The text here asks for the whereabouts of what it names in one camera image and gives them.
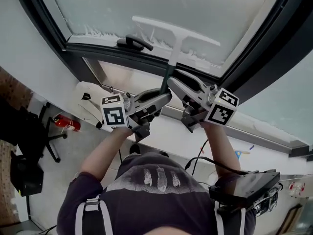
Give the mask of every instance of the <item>hand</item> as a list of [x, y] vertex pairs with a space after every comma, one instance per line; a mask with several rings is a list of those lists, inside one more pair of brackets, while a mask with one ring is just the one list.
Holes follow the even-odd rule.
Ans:
[[127, 127], [116, 127], [113, 131], [114, 133], [121, 134], [126, 137], [129, 137], [134, 133], [131, 129]]
[[200, 126], [205, 130], [209, 130], [213, 125], [214, 124], [205, 121], [200, 123]]

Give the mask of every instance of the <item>black electronic device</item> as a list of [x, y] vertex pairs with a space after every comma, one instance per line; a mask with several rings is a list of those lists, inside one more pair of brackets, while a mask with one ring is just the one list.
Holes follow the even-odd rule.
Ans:
[[251, 172], [238, 177], [222, 186], [211, 186], [209, 193], [218, 201], [221, 212], [233, 212], [245, 208], [253, 208], [254, 203], [267, 193], [280, 180], [280, 172]]
[[11, 183], [22, 197], [40, 193], [43, 188], [43, 170], [38, 164], [21, 157], [11, 153]]

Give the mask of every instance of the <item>condensation on glass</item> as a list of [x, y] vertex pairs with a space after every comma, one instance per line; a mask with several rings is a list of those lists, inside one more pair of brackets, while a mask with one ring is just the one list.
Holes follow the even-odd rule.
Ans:
[[114, 46], [119, 38], [134, 34], [152, 43], [153, 55], [169, 57], [171, 32], [139, 25], [132, 16], [177, 25], [221, 43], [187, 38], [180, 62], [220, 76], [220, 68], [246, 33], [265, 0], [56, 0], [74, 35], [102, 39]]

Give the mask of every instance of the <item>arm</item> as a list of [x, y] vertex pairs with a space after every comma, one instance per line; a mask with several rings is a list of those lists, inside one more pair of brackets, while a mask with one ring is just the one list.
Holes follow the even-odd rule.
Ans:
[[[239, 160], [228, 140], [228, 137], [226, 136], [223, 127], [207, 122], [203, 123], [202, 127], [204, 128], [207, 139], [209, 140], [214, 161], [220, 162], [231, 169], [240, 170]], [[215, 166], [215, 168], [218, 177], [222, 177], [223, 175], [229, 173], [228, 170], [218, 166]]]
[[81, 172], [88, 172], [101, 181], [119, 148], [132, 134], [133, 132], [126, 127], [115, 128], [84, 160]]

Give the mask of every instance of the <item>shoulder strap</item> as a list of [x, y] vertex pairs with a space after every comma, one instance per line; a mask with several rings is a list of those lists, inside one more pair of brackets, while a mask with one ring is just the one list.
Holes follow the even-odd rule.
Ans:
[[75, 235], [113, 235], [109, 211], [97, 198], [81, 203], [76, 212]]
[[[215, 212], [215, 218], [216, 218], [216, 225], [217, 225], [217, 234], [218, 235], [224, 235], [224, 224], [222, 216], [218, 213], [218, 209], [220, 207], [220, 203], [215, 201], [214, 203], [214, 212]], [[241, 222], [240, 222], [240, 229], [237, 234], [244, 235], [245, 233], [245, 220], [246, 220], [246, 210], [245, 208], [241, 208]]]

